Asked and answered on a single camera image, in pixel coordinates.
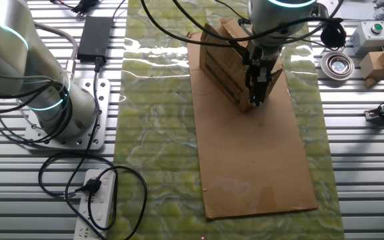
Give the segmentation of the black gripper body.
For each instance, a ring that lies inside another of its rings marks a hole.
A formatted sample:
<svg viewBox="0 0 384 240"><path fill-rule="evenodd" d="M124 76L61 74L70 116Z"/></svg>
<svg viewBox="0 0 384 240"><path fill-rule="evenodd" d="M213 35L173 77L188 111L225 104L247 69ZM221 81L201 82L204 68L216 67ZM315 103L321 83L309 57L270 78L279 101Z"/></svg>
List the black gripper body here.
<svg viewBox="0 0 384 240"><path fill-rule="evenodd" d="M256 65L271 72L279 57L279 46L267 47L258 46L254 42L249 42L243 54L243 65Z"/></svg>

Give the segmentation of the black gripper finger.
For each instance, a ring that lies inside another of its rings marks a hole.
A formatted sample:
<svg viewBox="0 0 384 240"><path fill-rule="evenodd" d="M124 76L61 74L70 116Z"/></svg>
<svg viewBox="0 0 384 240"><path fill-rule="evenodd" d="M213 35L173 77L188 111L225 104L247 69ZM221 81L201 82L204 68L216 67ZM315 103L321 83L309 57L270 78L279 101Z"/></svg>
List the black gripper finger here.
<svg viewBox="0 0 384 240"><path fill-rule="evenodd" d="M268 86L270 84L270 70L267 67L261 68L261 74L258 79L258 94L257 103L261 105L267 93Z"/></svg>
<svg viewBox="0 0 384 240"><path fill-rule="evenodd" d="M249 102L255 107L259 105L258 80L259 80L259 72L255 72L255 70L249 69L247 71L247 87L249 88Z"/></svg>

